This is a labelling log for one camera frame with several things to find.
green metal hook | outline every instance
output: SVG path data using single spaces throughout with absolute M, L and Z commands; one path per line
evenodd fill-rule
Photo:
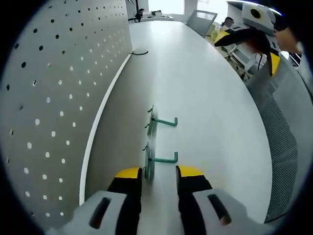
M 161 158 L 150 158 L 149 159 L 152 162 L 158 162 L 158 163 L 176 163 L 178 161 L 178 152 L 174 152 L 174 159 L 161 159 Z
M 154 117 L 152 118 L 152 121 L 163 123 L 163 124 L 169 125 L 169 126 L 177 126 L 177 124 L 178 124 L 178 118 L 177 117 L 174 119 L 174 122 L 164 121 L 161 119 L 156 119 Z

white tabletop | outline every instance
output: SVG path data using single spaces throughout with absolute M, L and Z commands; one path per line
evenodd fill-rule
M 156 157 L 201 169 L 214 188 L 242 202 L 263 223 L 272 169 L 268 139 L 245 85 L 205 39 L 179 22 L 130 25 L 133 48 L 149 53 L 137 69 L 151 69 L 151 93 L 159 118 Z M 175 166 L 156 163 L 152 188 L 143 190 L 138 234 L 180 234 Z

pegboard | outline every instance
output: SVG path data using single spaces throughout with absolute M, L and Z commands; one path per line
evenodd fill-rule
M 50 0 L 12 48 L 1 78 L 1 155 L 44 230 L 79 206 L 90 130 L 131 50 L 125 0 Z

white table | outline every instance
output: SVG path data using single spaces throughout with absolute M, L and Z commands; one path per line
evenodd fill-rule
M 125 168 L 144 166 L 144 126 L 152 104 L 160 119 L 156 158 L 201 169 L 214 188 L 242 202 L 263 223 L 269 206 L 272 169 L 259 112 L 227 61 L 196 32 L 180 22 L 130 24 L 132 56 L 123 69 L 98 125 L 87 176 L 87 198 L 105 189 Z M 143 181 L 138 235 L 182 235 L 175 164 L 156 163 L 151 186 Z
M 200 168 L 214 188 L 226 190 L 263 223 L 272 184 L 268 139 L 237 73 L 182 23 L 137 23 L 130 30 L 133 48 L 149 50 L 138 69 L 154 67 L 152 93 L 159 117 L 179 119 L 176 128 L 157 126 L 156 157 L 172 158 L 177 151 L 178 164 Z M 152 233 L 178 234 L 174 165 L 156 163 L 151 190 L 148 196 L 143 191 L 138 234 L 147 226 Z

mesh panel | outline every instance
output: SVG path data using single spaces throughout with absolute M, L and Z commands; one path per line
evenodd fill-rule
M 275 88 L 269 84 L 256 100 L 272 158 L 272 192 L 266 222 L 285 212 L 297 173 L 297 142 L 274 96 Z

